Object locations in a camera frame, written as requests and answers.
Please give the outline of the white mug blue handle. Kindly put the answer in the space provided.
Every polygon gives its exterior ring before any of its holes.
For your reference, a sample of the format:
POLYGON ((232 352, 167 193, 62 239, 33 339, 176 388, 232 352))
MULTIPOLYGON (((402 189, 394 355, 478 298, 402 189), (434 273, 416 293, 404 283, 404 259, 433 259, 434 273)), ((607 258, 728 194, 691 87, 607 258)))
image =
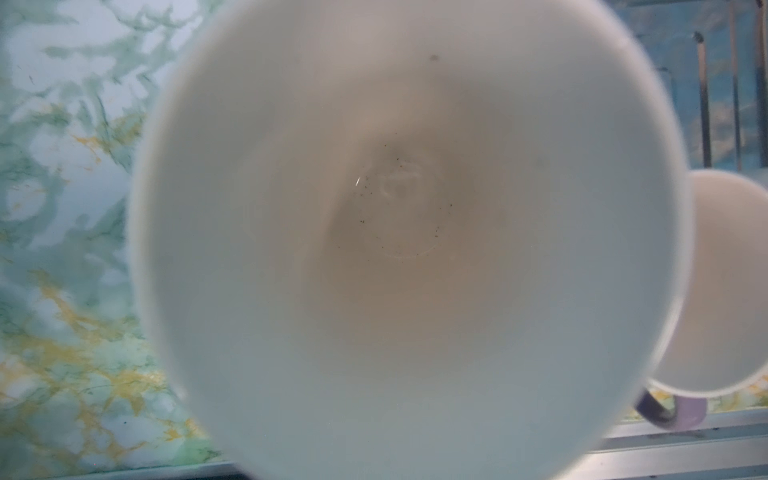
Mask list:
POLYGON ((601 1, 227 1, 132 177, 142 329, 257 479, 554 478, 691 272, 680 126, 601 1))

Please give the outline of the white mug purple handle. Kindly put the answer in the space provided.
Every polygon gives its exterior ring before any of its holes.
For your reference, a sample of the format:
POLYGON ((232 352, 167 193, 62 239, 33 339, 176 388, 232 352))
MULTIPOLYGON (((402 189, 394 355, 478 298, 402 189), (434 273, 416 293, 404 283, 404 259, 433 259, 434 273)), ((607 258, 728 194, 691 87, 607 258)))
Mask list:
POLYGON ((767 373, 767 189, 713 169, 690 174, 695 255, 671 341, 651 376, 672 397, 649 391, 635 405, 667 431, 698 426, 709 399, 757 383, 767 373))

